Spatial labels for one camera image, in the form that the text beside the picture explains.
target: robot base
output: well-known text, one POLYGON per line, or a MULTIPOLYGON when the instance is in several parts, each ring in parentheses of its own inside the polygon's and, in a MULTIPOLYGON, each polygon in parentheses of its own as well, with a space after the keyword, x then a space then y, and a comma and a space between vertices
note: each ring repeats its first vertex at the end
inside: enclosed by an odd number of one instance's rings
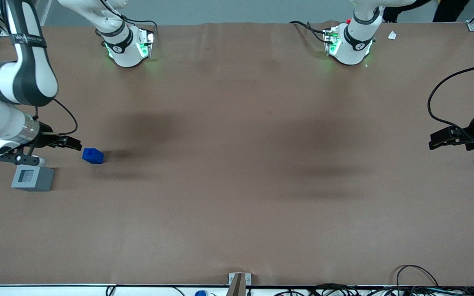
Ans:
POLYGON ((355 51, 346 40, 344 31, 347 23, 332 27, 330 30, 324 30, 323 38, 325 41, 331 41, 332 44, 325 43, 325 51, 328 56, 333 56, 338 62, 346 65, 359 64, 369 54, 372 41, 360 51, 355 51))
POLYGON ((133 32, 134 38, 130 44, 125 48, 124 52, 120 47, 109 46, 107 43, 105 47, 109 52, 109 57, 112 58, 120 67, 130 68, 138 65, 143 59, 151 58, 151 50, 153 49, 154 33, 147 32, 147 30, 137 28, 137 26, 127 26, 133 32))

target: gray floor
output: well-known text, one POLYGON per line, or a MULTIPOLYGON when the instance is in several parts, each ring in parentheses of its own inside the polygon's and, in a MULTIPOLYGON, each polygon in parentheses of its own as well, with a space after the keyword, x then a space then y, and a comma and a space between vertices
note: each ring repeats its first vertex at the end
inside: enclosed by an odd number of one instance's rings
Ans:
MULTIPOLYGON (((437 7, 436 0, 404 12, 401 23, 430 22, 437 7)), ((342 21, 352 17, 347 0, 197 0, 158 1, 130 0, 121 13, 132 19, 152 19, 160 25, 194 25, 203 23, 287 23, 293 20, 321 23, 330 19, 342 21)), ((459 18, 465 21, 474 15, 471 1, 459 18)), ((90 23, 77 13, 53 0, 46 26, 87 26, 90 23)))

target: black cable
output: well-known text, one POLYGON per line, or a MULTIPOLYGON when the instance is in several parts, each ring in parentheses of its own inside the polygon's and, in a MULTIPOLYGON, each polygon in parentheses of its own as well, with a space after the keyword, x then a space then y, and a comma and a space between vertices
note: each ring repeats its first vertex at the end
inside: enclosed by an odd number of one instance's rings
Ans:
POLYGON ((417 268, 417 269, 420 269, 420 270, 423 270, 425 273, 429 274, 429 277, 431 277, 431 279, 433 279, 434 281, 434 284, 439 287, 440 285, 438 285, 438 281, 436 281, 435 277, 433 277, 433 275, 427 271, 425 268, 421 267, 421 266, 418 266, 418 265, 414 265, 414 264, 406 264, 404 266, 402 266, 402 268, 400 268, 400 270, 398 271, 398 273, 396 274, 396 286, 399 288, 400 287, 400 274, 401 272, 405 269, 405 268, 408 268, 408 267, 414 267, 414 268, 417 268))
MULTIPOLYGON (((96 36, 98 36, 98 37, 102 37, 102 34, 101 34, 100 31, 98 30, 98 28, 94 29, 94 34, 96 34, 96 36)), ((102 42, 100 43, 100 45, 102 45, 103 47, 105 47, 105 40, 102 40, 102 42)))
POLYGON ((383 296, 395 296, 395 294, 393 293, 394 289, 391 289, 389 291, 387 291, 387 293, 385 293, 383 296))
POLYGON ((325 41, 324 39, 321 39, 318 34, 316 34, 316 32, 314 32, 314 29, 312 28, 312 26, 310 25, 310 22, 307 23, 308 27, 310 28, 310 31, 312 32, 312 34, 314 34, 314 36, 321 42, 323 43, 326 43, 326 44, 333 44, 332 41, 325 41))
POLYGON ((388 295, 388 293, 392 292, 392 291, 408 291, 408 289, 403 289, 403 288, 395 288, 395 287, 387 287, 387 288, 382 288, 382 289, 378 289, 378 290, 375 290, 375 291, 372 291, 370 292, 369 294, 367 294, 367 296, 374 296, 376 294, 378 294, 379 292, 383 292, 383 291, 388 291, 386 293, 386 295, 388 295))
POLYGON ((175 289, 175 290, 177 290, 177 291, 179 291, 179 293, 182 294, 182 296, 186 296, 186 295, 184 294, 184 292, 182 292, 181 290, 179 290, 177 287, 172 287, 172 288, 175 289))
POLYGON ((472 287, 442 287, 441 289, 445 291, 445 292, 440 292, 442 294, 447 294, 448 291, 458 291, 458 292, 465 293, 465 294, 459 294, 459 296, 474 296, 474 288, 472 287))
POLYGON ((331 295, 332 293, 336 291, 340 291, 343 296, 360 296, 358 289, 356 289, 353 286, 348 286, 348 285, 342 285, 342 284, 334 284, 334 283, 329 283, 329 284, 321 284, 317 285, 316 289, 323 289, 321 292, 322 296, 328 296, 331 295))
POLYGON ((296 295, 299 295, 299 296, 306 296, 305 294, 303 294, 303 293, 301 293, 301 292, 292 291, 292 290, 288 290, 288 291, 285 291, 285 292, 277 293, 277 294, 275 294, 274 296, 284 296, 284 294, 286 294, 286 293, 296 294, 296 295))
POLYGON ((7 29, 7 33, 10 34, 10 25, 8 24, 8 17, 7 17, 7 2, 6 0, 0 0, 0 10, 1 10, 1 18, 5 27, 7 29))
POLYGON ((38 118, 40 117, 40 116, 38 115, 38 107, 35 106, 34 109, 36 109, 36 114, 34 114, 34 116, 32 116, 32 120, 38 120, 38 118))
POLYGON ((300 22, 300 21, 292 21, 292 22, 289 22, 289 24, 298 24, 298 25, 301 25, 301 26, 305 27, 307 30, 313 30, 314 32, 323 33, 323 31, 320 31, 320 30, 317 30, 317 29, 314 29, 314 28, 310 28, 305 23, 300 22))
POLYGON ((431 100, 433 98, 433 95, 435 94, 435 92, 438 90, 438 88, 446 81, 448 81, 449 79, 457 76, 457 75, 460 75, 462 73, 466 73, 466 72, 469 72, 469 71, 473 71, 474 70, 474 67, 471 67, 471 68, 468 68, 468 69, 464 69, 462 71, 458 71, 456 73, 453 73, 451 75, 449 75, 448 77, 444 78, 444 80, 440 81, 440 83, 437 84, 437 86, 434 87, 433 91, 431 92, 431 94, 429 95, 429 99, 427 100, 427 111, 429 112, 429 116, 431 116, 431 118, 433 118, 434 120, 438 121, 438 122, 441 122, 441 123, 445 123, 445 124, 449 124, 451 126, 453 126, 455 129, 458 129, 463 135, 465 135, 466 137, 468 137, 470 140, 472 140, 474 142, 474 138, 471 137, 462 127, 458 126, 457 124, 453 123, 453 122, 450 122, 450 121, 447 121, 447 120, 443 120, 442 118, 438 118, 436 117, 432 110, 431 110, 431 100))
POLYGON ((426 290, 424 287, 413 286, 409 290, 409 295, 410 296, 414 296, 414 295, 416 295, 416 296, 417 295, 430 295, 430 296, 432 296, 433 294, 434 294, 433 291, 426 290))
POLYGON ((62 108, 65 109, 65 111, 67 111, 67 113, 72 117, 73 121, 74 121, 74 129, 68 133, 57 133, 59 135, 70 135, 72 133, 74 133, 75 131, 78 130, 78 122, 76 120, 76 118, 74 118, 74 115, 72 114, 71 111, 69 111, 69 109, 67 109, 67 107, 65 107, 60 101, 58 101, 56 98, 52 99, 53 101, 55 101, 56 103, 58 103, 58 105, 60 105, 62 108))
POLYGON ((105 296, 113 296, 114 291, 116 290, 116 286, 109 286, 105 289, 105 296))
POLYGON ((105 8, 107 8, 108 11, 110 11, 113 15, 116 15, 117 17, 120 17, 121 19, 123 19, 124 21, 126 21, 127 23, 130 23, 130 24, 133 24, 133 23, 153 23, 153 25, 155 26, 155 30, 156 30, 156 27, 158 27, 158 25, 153 22, 153 21, 137 21, 136 19, 131 19, 131 18, 128 18, 126 17, 125 15, 122 15, 120 13, 117 13, 115 11, 113 11, 108 5, 107 3, 105 2, 105 0, 100 0, 100 2, 102 2, 103 6, 105 6, 105 8))
POLYGON ((431 291, 433 291, 434 293, 440 293, 440 294, 446 294, 446 295, 453 295, 453 296, 465 296, 465 295, 469 295, 469 293, 467 293, 467 292, 464 292, 464 293, 466 293, 466 294, 458 294, 458 293, 453 293, 453 292, 446 291, 446 290, 444 290, 444 289, 433 289, 433 288, 429 288, 429 287, 425 287, 425 289, 431 290, 431 291))
POLYGON ((323 31, 322 31, 322 30, 317 30, 317 29, 312 28, 312 26, 310 25, 310 22, 307 22, 306 24, 303 24, 303 23, 300 22, 300 21, 292 21, 292 22, 289 22, 289 24, 301 25, 301 26, 303 26, 305 29, 307 29, 307 30, 309 30, 310 32, 312 32, 312 34, 314 34, 314 36, 315 36, 319 41, 321 41, 321 42, 323 42, 323 43, 326 43, 326 44, 332 44, 331 41, 325 41, 325 40, 321 39, 321 38, 318 36, 318 34, 316 34, 316 33, 318 32, 318 33, 323 34, 323 31))

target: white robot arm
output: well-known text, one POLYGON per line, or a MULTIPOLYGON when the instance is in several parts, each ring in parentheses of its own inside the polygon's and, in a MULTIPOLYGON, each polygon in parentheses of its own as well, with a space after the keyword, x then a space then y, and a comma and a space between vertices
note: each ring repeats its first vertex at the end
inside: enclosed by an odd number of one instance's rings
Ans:
POLYGON ((13 105, 35 107, 50 103, 58 82, 49 64, 45 39, 30 0, 4 0, 0 13, 7 22, 17 61, 0 62, 0 161, 42 165, 32 156, 43 146, 81 149, 78 140, 52 133, 52 129, 13 105), (23 148, 29 147, 27 154, 23 148))
POLYGON ((414 0, 350 0, 354 16, 324 32, 325 50, 339 62, 356 65, 369 54, 373 37, 382 22, 382 6, 405 6, 414 0))
POLYGON ((117 65, 133 67, 151 54, 154 34, 128 24, 116 11, 128 0, 58 0, 91 22, 105 41, 105 47, 117 65))

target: white paper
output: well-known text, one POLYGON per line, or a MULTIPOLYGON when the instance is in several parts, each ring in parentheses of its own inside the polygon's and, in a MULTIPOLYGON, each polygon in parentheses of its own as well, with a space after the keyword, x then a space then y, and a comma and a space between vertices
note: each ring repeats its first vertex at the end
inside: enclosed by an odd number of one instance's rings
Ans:
POLYGON ((391 31, 391 34, 389 34, 388 38, 392 40, 396 39, 396 33, 394 31, 391 31))

